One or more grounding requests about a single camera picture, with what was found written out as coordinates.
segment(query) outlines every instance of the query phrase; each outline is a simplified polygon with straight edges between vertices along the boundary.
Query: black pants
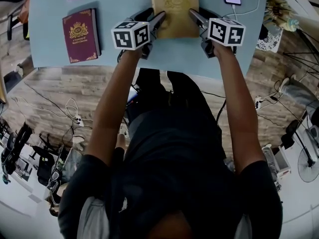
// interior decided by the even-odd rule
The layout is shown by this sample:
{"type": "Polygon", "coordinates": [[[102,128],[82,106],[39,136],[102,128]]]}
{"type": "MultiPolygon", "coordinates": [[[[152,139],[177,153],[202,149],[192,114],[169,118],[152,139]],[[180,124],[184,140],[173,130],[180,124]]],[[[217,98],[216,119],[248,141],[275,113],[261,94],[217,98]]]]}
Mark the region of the black pants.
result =
{"type": "Polygon", "coordinates": [[[183,73],[167,72],[167,76],[173,86],[173,95],[170,95],[160,83],[160,71],[141,68],[136,84],[141,89],[135,102],[127,107],[126,117],[129,124],[140,114],[161,109],[168,106],[179,106],[200,110],[218,127],[211,113],[205,97],[197,84],[183,73]]]}

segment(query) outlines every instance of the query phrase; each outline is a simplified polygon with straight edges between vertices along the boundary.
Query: shoe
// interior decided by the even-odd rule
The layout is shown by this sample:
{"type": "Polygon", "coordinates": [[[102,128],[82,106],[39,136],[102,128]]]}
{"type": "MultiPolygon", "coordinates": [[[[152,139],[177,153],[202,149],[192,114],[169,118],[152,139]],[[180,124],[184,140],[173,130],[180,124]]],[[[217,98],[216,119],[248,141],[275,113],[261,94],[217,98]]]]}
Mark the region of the shoe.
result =
{"type": "Polygon", "coordinates": [[[283,86],[289,85],[289,81],[290,81],[289,78],[285,78],[285,79],[283,80],[283,82],[281,83],[281,85],[280,85],[280,87],[279,87],[279,89],[278,89],[278,92],[282,93],[281,90],[283,89],[283,86]]]}
{"type": "Polygon", "coordinates": [[[293,74],[292,76],[290,76],[290,79],[296,80],[297,75],[293,74]]]}

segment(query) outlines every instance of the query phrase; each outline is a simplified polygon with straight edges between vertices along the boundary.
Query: light blue table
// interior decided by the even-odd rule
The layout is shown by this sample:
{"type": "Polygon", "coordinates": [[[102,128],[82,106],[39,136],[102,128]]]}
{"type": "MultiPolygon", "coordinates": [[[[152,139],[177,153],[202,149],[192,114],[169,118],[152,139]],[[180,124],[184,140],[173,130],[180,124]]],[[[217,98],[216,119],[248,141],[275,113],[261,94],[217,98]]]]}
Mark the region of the light blue table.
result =
{"type": "MultiPolygon", "coordinates": [[[[232,13],[231,5],[225,4],[224,0],[199,0],[199,2],[201,7],[219,15],[232,13]]],[[[258,0],[242,0],[242,5],[236,6],[236,12],[251,11],[257,7],[257,4],[258,0]]],[[[255,51],[265,4],[266,0],[260,0],[257,11],[238,16],[238,20],[247,27],[244,44],[238,48],[237,52],[237,59],[244,75],[248,71],[255,51]]],[[[151,0],[31,0],[29,29],[34,66],[62,67],[70,65],[64,41],[62,18],[90,7],[98,8],[102,55],[99,59],[73,65],[115,66],[119,50],[114,49],[111,28],[126,17],[151,6],[151,0]]],[[[217,59],[206,58],[200,47],[200,42],[200,38],[156,40],[149,59],[141,60],[138,66],[221,79],[217,59]]]]}

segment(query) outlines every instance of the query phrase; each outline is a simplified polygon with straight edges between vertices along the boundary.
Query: tan book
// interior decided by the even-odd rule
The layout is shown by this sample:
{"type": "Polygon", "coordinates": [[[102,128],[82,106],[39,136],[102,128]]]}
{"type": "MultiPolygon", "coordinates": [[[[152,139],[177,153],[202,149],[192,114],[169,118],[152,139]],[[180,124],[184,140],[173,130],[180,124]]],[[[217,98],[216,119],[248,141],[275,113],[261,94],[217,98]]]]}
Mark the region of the tan book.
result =
{"type": "Polygon", "coordinates": [[[152,0],[154,13],[166,11],[166,20],[158,38],[199,37],[199,29],[188,15],[190,8],[198,10],[198,0],[152,0]]]}

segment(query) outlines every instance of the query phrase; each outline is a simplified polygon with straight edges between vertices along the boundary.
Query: black t-shirt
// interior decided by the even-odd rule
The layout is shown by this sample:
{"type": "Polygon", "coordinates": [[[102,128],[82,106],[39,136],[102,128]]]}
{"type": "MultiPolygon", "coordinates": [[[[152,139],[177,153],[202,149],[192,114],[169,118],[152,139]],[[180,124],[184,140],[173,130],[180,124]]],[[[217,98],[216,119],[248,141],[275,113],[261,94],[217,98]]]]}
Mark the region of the black t-shirt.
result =
{"type": "Polygon", "coordinates": [[[76,237],[84,202],[94,196],[105,202],[111,239],[145,238],[177,210],[196,238],[234,238],[243,214],[249,215],[253,238],[279,238],[282,207],[267,163],[234,175],[223,163],[216,131],[196,110],[149,112],[116,171],[94,156],[82,158],[61,200],[61,233],[76,237]],[[121,212],[124,199],[128,205],[121,212]]]}

